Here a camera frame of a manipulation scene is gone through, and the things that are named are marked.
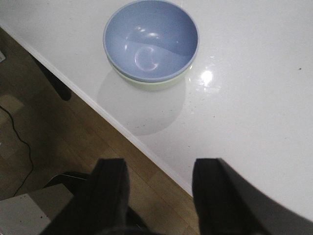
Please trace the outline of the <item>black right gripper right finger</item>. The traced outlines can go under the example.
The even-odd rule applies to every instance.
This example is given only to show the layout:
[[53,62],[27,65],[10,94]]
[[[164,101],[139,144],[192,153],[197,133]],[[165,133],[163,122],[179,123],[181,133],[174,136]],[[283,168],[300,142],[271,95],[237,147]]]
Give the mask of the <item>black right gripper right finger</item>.
[[275,202],[223,159],[196,159],[192,193],[202,235],[311,235],[313,223]]

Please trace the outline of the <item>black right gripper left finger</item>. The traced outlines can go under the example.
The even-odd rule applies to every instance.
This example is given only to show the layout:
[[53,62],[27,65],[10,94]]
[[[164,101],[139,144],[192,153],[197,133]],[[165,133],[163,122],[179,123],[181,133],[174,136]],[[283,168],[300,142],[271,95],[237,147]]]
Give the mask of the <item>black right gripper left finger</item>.
[[64,184],[74,196],[43,235],[95,235],[126,226],[130,183],[124,159],[99,159],[91,174],[65,172],[49,183]]

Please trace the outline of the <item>grey robot base platform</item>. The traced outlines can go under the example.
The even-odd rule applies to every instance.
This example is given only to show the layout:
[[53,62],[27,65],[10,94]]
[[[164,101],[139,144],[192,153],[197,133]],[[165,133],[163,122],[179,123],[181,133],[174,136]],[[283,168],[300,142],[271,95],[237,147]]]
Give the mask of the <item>grey robot base platform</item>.
[[2,235],[38,235],[73,198],[89,177],[79,172],[65,172],[52,177],[40,190],[0,202]]

